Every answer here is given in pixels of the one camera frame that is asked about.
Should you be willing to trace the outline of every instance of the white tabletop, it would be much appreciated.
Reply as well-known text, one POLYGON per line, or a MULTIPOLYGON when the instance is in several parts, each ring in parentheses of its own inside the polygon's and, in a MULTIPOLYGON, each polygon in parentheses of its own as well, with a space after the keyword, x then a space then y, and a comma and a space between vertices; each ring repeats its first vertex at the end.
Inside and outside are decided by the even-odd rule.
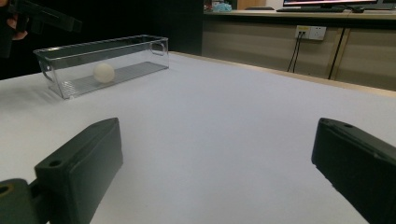
POLYGON ((312 164, 316 128, 338 119, 396 146, 396 97, 323 82, 175 53, 168 70, 66 101, 41 74, 2 80, 0 180, 33 181, 52 151, 117 117, 124 165, 92 223, 367 223, 312 164))

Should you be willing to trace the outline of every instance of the screw hole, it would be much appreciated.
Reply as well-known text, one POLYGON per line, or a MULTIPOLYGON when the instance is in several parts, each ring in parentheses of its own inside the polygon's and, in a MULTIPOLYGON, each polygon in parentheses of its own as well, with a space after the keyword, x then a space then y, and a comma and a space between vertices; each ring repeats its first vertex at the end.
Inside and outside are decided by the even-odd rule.
POLYGON ((52 161, 52 162, 49 164, 49 166, 50 166, 50 167, 54 167, 54 166, 59 166, 60 164, 61 164, 60 161, 52 161))
POLYGON ((0 187, 0 195, 6 193, 9 190, 8 186, 1 186, 0 187))

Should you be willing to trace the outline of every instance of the ping pong ball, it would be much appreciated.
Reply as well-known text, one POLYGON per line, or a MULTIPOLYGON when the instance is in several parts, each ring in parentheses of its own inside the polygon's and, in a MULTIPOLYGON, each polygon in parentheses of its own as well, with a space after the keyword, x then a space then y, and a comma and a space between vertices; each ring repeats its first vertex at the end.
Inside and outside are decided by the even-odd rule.
POLYGON ((99 63, 93 68, 93 77, 98 82, 110 82, 115 75, 114 68, 108 63, 99 63))

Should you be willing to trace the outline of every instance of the transparent box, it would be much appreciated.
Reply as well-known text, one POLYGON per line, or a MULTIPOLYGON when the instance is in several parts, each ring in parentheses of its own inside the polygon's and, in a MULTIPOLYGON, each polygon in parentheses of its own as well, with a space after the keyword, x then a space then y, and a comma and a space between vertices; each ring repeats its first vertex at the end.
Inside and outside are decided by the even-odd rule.
POLYGON ((153 35, 37 49, 34 54, 49 88, 64 99, 169 68, 168 39, 153 35))

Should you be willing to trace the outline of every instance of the monitor screen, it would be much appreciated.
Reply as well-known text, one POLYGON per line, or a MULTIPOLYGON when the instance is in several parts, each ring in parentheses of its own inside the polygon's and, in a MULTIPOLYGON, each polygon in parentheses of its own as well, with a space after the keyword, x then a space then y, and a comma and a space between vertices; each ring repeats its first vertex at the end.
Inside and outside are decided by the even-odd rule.
POLYGON ((284 7, 305 7, 305 6, 345 6, 353 4, 375 4, 377 0, 284 0, 284 7))

